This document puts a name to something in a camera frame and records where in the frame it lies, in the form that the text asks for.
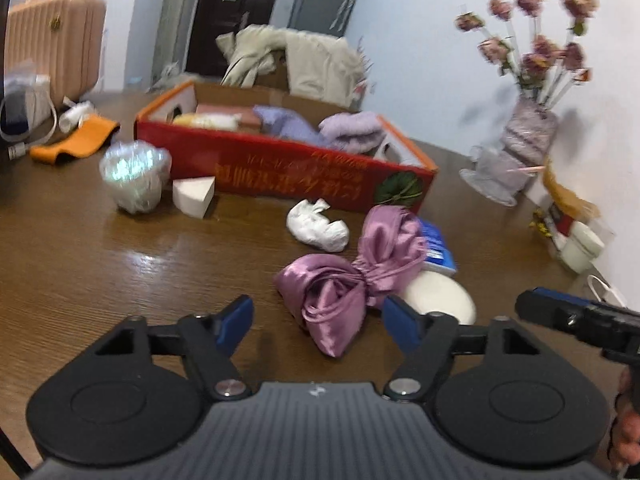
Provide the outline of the person's right hand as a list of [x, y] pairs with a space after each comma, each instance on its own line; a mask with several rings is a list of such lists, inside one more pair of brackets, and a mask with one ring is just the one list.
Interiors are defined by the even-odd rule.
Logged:
[[610, 431], [608, 460], [612, 471], [620, 472], [630, 466], [637, 466], [639, 454], [639, 413], [632, 405], [632, 394], [636, 391], [631, 377], [631, 369], [626, 367], [620, 374], [618, 393], [614, 402], [615, 418]]

